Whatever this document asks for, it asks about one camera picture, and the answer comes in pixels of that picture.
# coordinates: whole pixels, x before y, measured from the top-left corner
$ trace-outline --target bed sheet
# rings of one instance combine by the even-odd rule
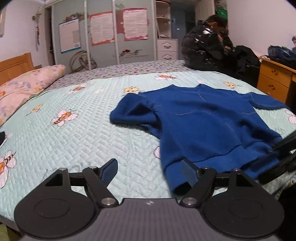
[[[88,80],[114,78],[124,75],[166,73],[176,71],[197,71],[185,66],[183,60],[161,60],[112,65],[84,72],[68,74],[55,81],[46,90],[82,84]]]
[[[15,160],[0,175],[2,183],[7,174],[7,182],[0,189],[0,215],[13,220],[16,204],[58,168],[81,172],[89,166],[100,167],[111,158],[118,160],[119,169],[108,188],[119,201],[124,197],[172,197],[157,155],[159,140],[136,125],[112,125],[109,114],[127,92],[157,90],[171,84],[195,87],[201,83],[262,94],[224,74],[198,71],[91,80],[46,91],[29,100],[1,129],[8,139],[0,148],[0,157],[10,155]],[[256,112],[282,137],[296,129],[286,109]],[[293,174],[284,174],[264,187],[274,193]],[[73,189],[84,194],[82,188]]]

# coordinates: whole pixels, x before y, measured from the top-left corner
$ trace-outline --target green bag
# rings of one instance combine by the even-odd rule
[[[224,8],[217,7],[216,14],[219,15],[220,17],[222,17],[225,20],[228,19],[228,17],[227,17],[227,10],[225,10]]]

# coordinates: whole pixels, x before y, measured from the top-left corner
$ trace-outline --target floral pillowcase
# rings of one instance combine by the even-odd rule
[[[46,66],[24,73],[0,86],[0,125],[28,99],[65,74],[64,65]]]

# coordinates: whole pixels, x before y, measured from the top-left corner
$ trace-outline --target drawer handle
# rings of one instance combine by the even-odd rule
[[[269,88],[271,89],[271,90],[275,90],[276,88],[274,88],[274,85],[269,85]]]
[[[277,76],[279,73],[276,70],[273,70],[272,73]]]

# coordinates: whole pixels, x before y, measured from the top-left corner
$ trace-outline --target wooden headboard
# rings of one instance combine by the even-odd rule
[[[31,70],[34,70],[31,53],[4,60],[0,62],[0,85]]]

